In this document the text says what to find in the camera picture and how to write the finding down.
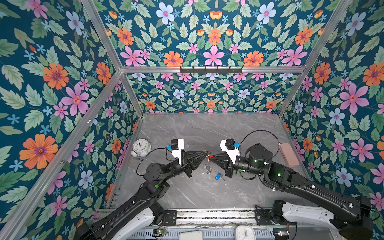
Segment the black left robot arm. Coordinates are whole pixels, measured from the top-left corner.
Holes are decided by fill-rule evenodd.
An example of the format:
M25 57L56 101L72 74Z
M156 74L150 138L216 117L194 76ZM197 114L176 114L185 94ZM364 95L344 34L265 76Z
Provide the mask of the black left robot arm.
M77 228L75 240L126 240L135 232L163 220L164 208L158 203L170 188L167 181L192 172L209 157L207 151L181 151L181 156L168 164L151 163L142 175L138 191L120 207L93 224Z

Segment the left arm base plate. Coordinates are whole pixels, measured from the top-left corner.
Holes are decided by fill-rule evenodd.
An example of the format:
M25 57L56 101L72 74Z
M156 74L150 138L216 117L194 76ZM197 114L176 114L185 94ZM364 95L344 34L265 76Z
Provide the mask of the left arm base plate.
M174 227L177 223L177 210L165 210L155 215L154 221L151 226L166 226L166 227Z

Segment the large grey perforated keyring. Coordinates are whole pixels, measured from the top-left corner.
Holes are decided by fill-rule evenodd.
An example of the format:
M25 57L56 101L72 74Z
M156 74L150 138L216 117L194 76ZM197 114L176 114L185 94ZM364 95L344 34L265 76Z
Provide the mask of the large grey perforated keyring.
M210 153L209 152L207 152L207 155L206 155L206 157L205 157L205 160L204 160L204 168L205 168L205 170L206 170L206 174L207 175L209 175L209 174L211 174L212 173L212 168L211 168L211 166L210 166Z

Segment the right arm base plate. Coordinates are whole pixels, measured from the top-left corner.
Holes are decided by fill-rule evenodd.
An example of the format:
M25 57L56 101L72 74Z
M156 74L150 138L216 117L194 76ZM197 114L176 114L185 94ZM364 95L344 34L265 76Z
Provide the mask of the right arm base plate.
M258 226L284 226L287 224L287 221L283 217L271 213L265 209L255 208L254 213Z

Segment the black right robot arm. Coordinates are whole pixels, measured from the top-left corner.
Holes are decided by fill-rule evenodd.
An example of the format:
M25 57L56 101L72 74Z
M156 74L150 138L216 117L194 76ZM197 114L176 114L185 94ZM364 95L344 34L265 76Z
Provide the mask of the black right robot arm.
M275 200L268 213L270 222L285 224L308 223L332 229L346 240L369 240L373 236L370 201L363 197L349 197L318 185L293 169L273 161L274 154L261 144L255 144L240 155L239 145L224 147L221 154L209 160L222 168L225 176L234 173L253 174L272 191L286 192L315 204L298 206Z

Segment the key with blue tag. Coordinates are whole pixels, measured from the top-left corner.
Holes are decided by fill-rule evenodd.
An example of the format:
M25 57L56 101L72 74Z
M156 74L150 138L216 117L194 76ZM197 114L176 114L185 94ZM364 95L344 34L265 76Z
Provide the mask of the key with blue tag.
M225 177L223 174L217 173L217 175L215 176L215 180L216 181L219 181L219 180L225 181Z

